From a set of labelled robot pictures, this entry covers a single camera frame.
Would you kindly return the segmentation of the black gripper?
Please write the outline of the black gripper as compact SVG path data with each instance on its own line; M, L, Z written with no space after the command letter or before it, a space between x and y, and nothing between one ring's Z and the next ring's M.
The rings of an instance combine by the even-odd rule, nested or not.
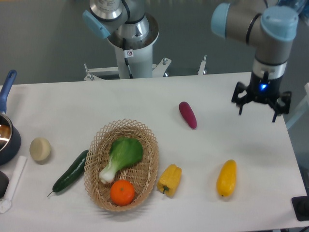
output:
M292 92L279 92L283 76L275 79L265 79L251 72L248 87L242 82L237 82L231 101L239 108L239 115L245 104L257 102L262 104L274 104L274 115L272 123L275 123L278 116L287 115L290 112Z

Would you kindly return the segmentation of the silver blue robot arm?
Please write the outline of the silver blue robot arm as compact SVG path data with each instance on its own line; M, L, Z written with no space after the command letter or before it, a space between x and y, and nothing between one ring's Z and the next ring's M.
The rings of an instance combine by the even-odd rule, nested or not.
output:
M211 18L214 34L255 48L248 85L237 82L231 101L241 112L250 102L267 104L273 121L289 114L292 93L280 92L298 25L298 13L269 0L249 0L242 4L221 3Z

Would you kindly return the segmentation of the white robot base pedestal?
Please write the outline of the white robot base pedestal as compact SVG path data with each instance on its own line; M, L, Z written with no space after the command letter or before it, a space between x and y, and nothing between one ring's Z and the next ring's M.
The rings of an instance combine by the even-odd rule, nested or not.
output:
M153 45L159 27L145 11L143 0L91 0L83 20L114 47L120 79L153 76Z

